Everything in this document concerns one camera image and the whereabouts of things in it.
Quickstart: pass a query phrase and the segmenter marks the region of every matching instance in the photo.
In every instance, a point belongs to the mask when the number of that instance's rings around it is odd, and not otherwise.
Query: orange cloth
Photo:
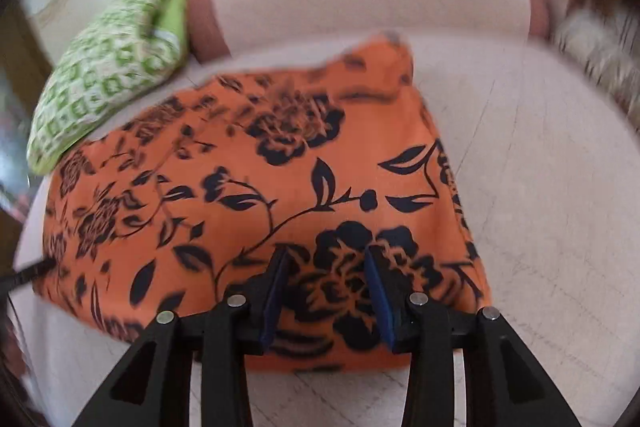
[[[382,345],[363,256],[475,312],[490,290],[412,56],[377,39],[311,70],[220,74],[177,92],[52,176],[36,290],[132,341],[159,310],[210,309],[285,248],[267,369],[405,363]]]

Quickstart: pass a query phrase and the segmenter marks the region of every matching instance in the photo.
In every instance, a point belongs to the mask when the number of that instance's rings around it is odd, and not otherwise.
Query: silver rivet
[[[409,295],[409,301],[411,304],[415,304],[416,306],[424,306],[429,302],[429,298],[426,293],[422,292],[413,292]]]
[[[500,310],[493,306],[486,306],[485,308],[482,308],[482,315],[484,315],[484,318],[494,321],[495,319],[500,318]]]
[[[174,312],[164,311],[156,315],[156,322],[159,324],[168,324],[174,320]]]
[[[239,293],[237,293],[235,295],[231,295],[226,300],[226,303],[229,306],[231,306],[232,308],[239,308],[240,306],[244,306],[245,302],[246,302],[246,297],[244,295],[239,294]]]

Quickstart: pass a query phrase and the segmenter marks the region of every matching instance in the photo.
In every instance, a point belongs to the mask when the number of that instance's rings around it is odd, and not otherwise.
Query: green and white cloth
[[[40,95],[27,145],[36,174],[129,100],[153,89],[188,48],[186,0],[117,0],[76,36]]]

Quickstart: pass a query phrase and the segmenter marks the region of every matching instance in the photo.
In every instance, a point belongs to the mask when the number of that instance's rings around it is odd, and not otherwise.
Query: blue gripper pad
[[[262,314],[264,323],[262,325],[260,343],[265,351],[271,346],[275,338],[276,327],[278,326],[278,319],[280,318],[280,311],[282,310],[282,296],[284,295],[284,288],[287,284],[288,277],[289,259],[286,255],[283,255],[278,263],[278,269],[269,294],[267,295],[264,312]]]
[[[371,295],[371,303],[373,311],[378,321],[378,329],[380,336],[389,349],[393,350],[396,344],[396,335],[394,333],[394,320],[391,312],[391,305],[386,298],[385,288],[378,273],[373,256],[369,251],[369,247],[364,252],[364,274],[369,285],[369,294]]]

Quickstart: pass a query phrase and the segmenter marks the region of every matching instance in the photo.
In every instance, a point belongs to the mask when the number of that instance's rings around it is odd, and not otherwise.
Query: green fabric
[[[117,0],[71,41],[33,115],[34,173],[51,172],[79,139],[169,78],[188,48],[186,1]]]

